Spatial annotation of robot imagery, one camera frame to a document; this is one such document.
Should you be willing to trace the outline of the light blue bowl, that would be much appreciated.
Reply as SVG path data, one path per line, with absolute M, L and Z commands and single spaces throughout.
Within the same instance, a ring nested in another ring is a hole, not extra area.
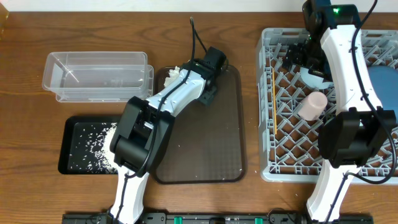
M 309 74 L 309 69 L 307 68 L 300 68 L 300 76 L 304 84 L 309 88 L 324 90 L 333 87 L 332 82 L 324 81 L 324 79 L 321 77 Z

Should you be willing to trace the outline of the white tissue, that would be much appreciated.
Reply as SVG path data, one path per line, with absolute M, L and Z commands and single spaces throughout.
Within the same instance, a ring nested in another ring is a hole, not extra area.
M 180 75 L 180 67 L 175 66 L 168 71 L 168 76 L 165 78 L 164 87 L 168 87 L 174 80 L 176 80 Z

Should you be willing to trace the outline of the wooden chopstick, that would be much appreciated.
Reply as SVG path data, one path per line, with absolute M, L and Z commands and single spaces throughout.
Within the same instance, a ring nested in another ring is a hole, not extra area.
M 272 68 L 272 105 L 273 105 L 273 120 L 274 120 L 274 136 L 277 135 L 277 105 L 275 93 L 275 70 Z

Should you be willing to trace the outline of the pink cup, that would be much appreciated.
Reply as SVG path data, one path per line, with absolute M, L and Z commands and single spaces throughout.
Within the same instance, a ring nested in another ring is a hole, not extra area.
M 302 107 L 298 111 L 298 115 L 307 121 L 314 121 L 320 117 L 326 108 L 328 99 L 326 95 L 319 91 L 311 92 L 302 101 Z

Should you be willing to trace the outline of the dark blue plate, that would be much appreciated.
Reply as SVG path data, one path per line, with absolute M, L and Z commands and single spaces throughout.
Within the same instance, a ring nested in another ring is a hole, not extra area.
M 368 68 L 369 77 L 384 110 L 393 110 L 397 117 L 397 70 L 387 66 Z

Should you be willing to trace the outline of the pile of white rice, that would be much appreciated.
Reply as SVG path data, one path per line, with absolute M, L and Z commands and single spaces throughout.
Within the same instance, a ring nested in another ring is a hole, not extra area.
M 117 174 L 118 165 L 109 149 L 116 128 L 116 123 L 76 124 L 67 154 L 68 173 Z

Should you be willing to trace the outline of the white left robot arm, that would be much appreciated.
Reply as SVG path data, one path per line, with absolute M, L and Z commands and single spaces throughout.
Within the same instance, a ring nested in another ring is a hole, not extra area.
M 109 144 L 118 171 L 116 199 L 108 223 L 135 223 L 143 212 L 149 174 L 162 161 L 179 113 L 213 91 L 224 61 L 194 59 L 172 71 L 165 87 L 145 100 L 131 98 Z

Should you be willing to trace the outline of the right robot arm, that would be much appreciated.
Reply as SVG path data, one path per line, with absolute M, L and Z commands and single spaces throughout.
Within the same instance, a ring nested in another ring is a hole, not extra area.
M 309 37 L 288 47 L 282 65 L 306 68 L 335 88 L 336 114 L 318 134 L 322 169 L 307 201 L 310 223 L 330 223 L 339 219 L 352 179 L 384 142 L 392 141 L 396 115 L 383 108 L 371 83 L 361 41 L 364 19 L 357 7 L 308 0 L 302 11 Z

